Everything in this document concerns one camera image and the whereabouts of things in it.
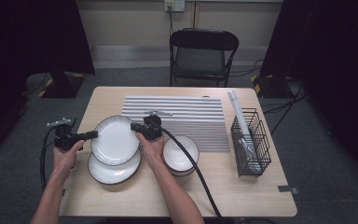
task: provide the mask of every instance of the black folding chair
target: black folding chair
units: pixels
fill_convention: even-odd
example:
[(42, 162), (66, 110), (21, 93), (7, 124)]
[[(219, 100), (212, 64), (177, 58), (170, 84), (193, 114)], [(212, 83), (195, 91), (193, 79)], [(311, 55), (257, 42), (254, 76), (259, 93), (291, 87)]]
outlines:
[(185, 28), (170, 38), (170, 86), (177, 77), (225, 81), (227, 86), (232, 60), (240, 41), (228, 32)]

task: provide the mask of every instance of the chair backrest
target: chair backrest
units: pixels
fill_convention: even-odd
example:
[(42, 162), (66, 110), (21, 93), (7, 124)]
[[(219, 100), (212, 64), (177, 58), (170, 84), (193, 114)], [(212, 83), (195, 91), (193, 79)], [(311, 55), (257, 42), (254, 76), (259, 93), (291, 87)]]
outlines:
[(221, 30), (207, 30), (185, 28), (174, 32), (170, 38), (170, 47), (190, 49), (237, 50), (240, 41), (228, 32)]

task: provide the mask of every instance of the metal dish rack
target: metal dish rack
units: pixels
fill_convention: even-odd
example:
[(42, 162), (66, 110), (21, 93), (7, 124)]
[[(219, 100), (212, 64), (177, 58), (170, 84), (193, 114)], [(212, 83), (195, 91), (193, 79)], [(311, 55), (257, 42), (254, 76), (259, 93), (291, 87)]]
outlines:
[(269, 156), (269, 140), (263, 121), (259, 119), (256, 109), (243, 108), (250, 134), (242, 134), (237, 117), (231, 126), (238, 176), (261, 176), (271, 163)]

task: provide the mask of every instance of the gray carpet floor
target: gray carpet floor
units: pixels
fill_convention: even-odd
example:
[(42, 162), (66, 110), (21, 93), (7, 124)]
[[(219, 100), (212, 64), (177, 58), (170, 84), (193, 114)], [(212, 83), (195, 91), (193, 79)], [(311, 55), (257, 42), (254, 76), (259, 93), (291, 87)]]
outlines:
[[(235, 66), (247, 70), (252, 66)], [(169, 86), (169, 68), (98, 69), (87, 76), (75, 99), (43, 99), (28, 95), (22, 116), (0, 146), (0, 223), (27, 223), (36, 209), (41, 194), (39, 155), (46, 124), (62, 117), (78, 122), (77, 130), (93, 90), (98, 86)], [(232, 73), (233, 76), (243, 72)], [(231, 77), (229, 87), (252, 88), (250, 76)], [(27, 86), (36, 88), (44, 74), (30, 76)], [(299, 85), (289, 83), (293, 92)], [(214, 82), (178, 79), (176, 86), (214, 86)], [(259, 99), (264, 111), (285, 104), (289, 99)], [(278, 124), (285, 110), (267, 113), (270, 130)], [(323, 116), (305, 98), (294, 104), (272, 135), (283, 170), (294, 194), (297, 215), (269, 218), (276, 223), (358, 223), (358, 163), (328, 134)], [(47, 157), (47, 173), (51, 170), (51, 154)], [(234, 218), (241, 223), (243, 218)], [(61, 223), (103, 223), (105, 217), (62, 217)], [(268, 223), (247, 220), (250, 223)]]

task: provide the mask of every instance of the white bowl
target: white bowl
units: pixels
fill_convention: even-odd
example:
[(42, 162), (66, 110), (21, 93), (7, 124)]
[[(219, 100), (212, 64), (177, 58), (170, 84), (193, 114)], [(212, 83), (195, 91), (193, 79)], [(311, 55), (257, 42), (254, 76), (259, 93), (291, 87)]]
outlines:
[[(175, 136), (175, 138), (182, 144), (193, 160), (197, 163), (200, 156), (197, 144), (191, 138), (186, 136)], [(165, 143), (163, 160), (173, 175), (184, 176), (189, 175), (194, 171), (191, 161), (172, 139)]]
[(135, 155), (139, 140), (131, 130), (131, 123), (133, 121), (127, 117), (113, 116), (97, 125), (98, 137), (91, 139), (91, 149), (98, 161), (120, 165)]
[(141, 152), (139, 150), (129, 161), (116, 166), (101, 163), (91, 153), (89, 157), (89, 173), (96, 181), (102, 184), (115, 185), (130, 179), (138, 170), (140, 164)]

